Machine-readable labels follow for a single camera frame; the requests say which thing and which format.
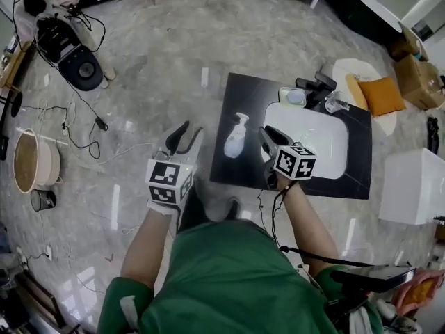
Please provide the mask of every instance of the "gray marble floor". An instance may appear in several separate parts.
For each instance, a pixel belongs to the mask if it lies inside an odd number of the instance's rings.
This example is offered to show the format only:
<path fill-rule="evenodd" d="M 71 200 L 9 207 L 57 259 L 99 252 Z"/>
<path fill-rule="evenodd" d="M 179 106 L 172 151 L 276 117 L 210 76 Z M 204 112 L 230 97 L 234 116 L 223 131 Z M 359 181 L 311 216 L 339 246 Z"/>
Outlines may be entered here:
<path fill-rule="evenodd" d="M 243 215 L 260 223 L 258 190 L 212 184 L 208 181 L 216 130 L 229 72 L 249 74 L 286 84 L 296 77 L 312 78 L 322 64 L 336 58 L 359 58 L 383 75 L 394 76 L 385 49 L 348 30 L 323 0 L 315 10 L 306 0 L 118 0 L 88 9 L 100 18 L 107 33 L 101 51 L 114 65 L 117 77 L 106 90 L 82 93 L 108 123 L 107 132 L 95 131 L 107 160 L 137 143 L 152 143 L 173 123 L 191 120 L 204 127 L 200 174 L 208 193 L 209 214 L 223 199 L 236 194 Z M 101 27 L 95 24 L 97 38 Z M 201 86 L 202 68 L 209 68 L 209 83 Z M 49 86 L 44 77 L 49 74 Z M 23 85 L 24 104 L 66 106 L 69 86 L 40 57 Z M 88 143 L 94 115 L 78 97 L 72 137 Z M 442 112 L 431 111 L 444 125 Z M 406 226 L 378 220 L 383 162 L 388 154 L 426 145 L 427 113 L 408 105 L 398 113 L 394 134 L 386 137 L 373 124 L 373 175 L 369 200 L 310 197 L 341 253 L 348 258 L 425 264 L 432 246 L 432 225 Z M 95 327 L 107 285 L 118 276 L 134 231 L 145 215 L 144 184 L 149 145 L 141 145 L 121 157 L 95 165 L 86 150 L 67 146 L 61 123 L 63 112 L 53 110 L 42 120 L 37 111 L 22 109 L 8 119 L 8 159 L 0 163 L 0 215 L 11 241 L 27 255 L 51 245 L 54 261 L 30 260 L 35 277 L 58 299 L 71 322 Z M 29 196 L 21 194 L 13 180 L 13 149 L 20 130 L 32 127 L 42 136 L 56 139 L 60 151 L 63 184 L 53 187 L 55 209 L 35 213 Z M 443 141 L 441 154 L 445 157 Z M 270 227 L 274 194 L 263 192 L 264 222 Z M 117 219 L 112 214 L 117 212 Z M 277 215 L 277 234 L 283 244 L 294 244 L 289 220 Z M 168 237 L 159 288 L 168 268 L 172 237 Z M 291 255 L 298 263 L 298 256 Z M 86 289 L 84 285 L 97 292 Z"/>

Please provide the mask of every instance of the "orange cushion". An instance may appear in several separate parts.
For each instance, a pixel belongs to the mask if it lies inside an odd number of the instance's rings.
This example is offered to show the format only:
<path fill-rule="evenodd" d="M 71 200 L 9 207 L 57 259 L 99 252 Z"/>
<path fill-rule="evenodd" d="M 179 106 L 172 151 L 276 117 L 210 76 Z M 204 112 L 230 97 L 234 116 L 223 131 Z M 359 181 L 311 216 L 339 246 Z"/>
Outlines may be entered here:
<path fill-rule="evenodd" d="M 361 81 L 359 86 L 373 116 L 406 109 L 401 92 L 390 77 L 377 81 Z"/>

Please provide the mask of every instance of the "white spray bottle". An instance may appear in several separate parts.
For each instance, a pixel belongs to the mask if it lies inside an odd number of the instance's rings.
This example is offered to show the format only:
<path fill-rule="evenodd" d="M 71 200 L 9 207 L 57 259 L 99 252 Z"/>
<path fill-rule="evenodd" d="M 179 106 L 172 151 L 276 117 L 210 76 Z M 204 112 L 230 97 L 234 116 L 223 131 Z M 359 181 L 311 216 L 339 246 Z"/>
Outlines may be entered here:
<path fill-rule="evenodd" d="M 233 131 L 224 144 L 224 154 L 231 159 L 237 158 L 244 148 L 245 124 L 249 117 L 242 113 L 236 113 L 239 117 L 239 124 L 235 125 Z"/>

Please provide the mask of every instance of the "black phone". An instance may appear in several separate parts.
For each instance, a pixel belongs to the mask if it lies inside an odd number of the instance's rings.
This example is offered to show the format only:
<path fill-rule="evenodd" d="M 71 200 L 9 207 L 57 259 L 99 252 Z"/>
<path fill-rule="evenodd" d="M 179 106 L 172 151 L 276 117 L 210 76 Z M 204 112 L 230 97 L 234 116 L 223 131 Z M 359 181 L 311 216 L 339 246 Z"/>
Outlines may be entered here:
<path fill-rule="evenodd" d="M 383 293 L 411 281 L 415 273 L 414 267 L 381 265 L 334 270 L 330 276 L 349 288 Z"/>

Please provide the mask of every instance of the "black pants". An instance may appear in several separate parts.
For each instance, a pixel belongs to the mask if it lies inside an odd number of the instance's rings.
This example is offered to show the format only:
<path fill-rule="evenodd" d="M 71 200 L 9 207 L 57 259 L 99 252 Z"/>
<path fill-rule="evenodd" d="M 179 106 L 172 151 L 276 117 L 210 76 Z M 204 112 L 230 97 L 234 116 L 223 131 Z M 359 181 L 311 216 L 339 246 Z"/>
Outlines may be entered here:
<path fill-rule="evenodd" d="M 234 220 L 236 218 L 236 209 L 230 209 L 225 220 Z M 207 218 L 206 212 L 204 210 L 204 205 L 202 205 L 201 200 L 196 194 L 195 187 L 193 186 L 189 191 L 186 206 L 184 208 L 184 213 L 182 214 L 181 225 L 178 229 L 178 234 L 184 230 L 194 228 L 195 226 L 209 223 L 211 220 Z"/>

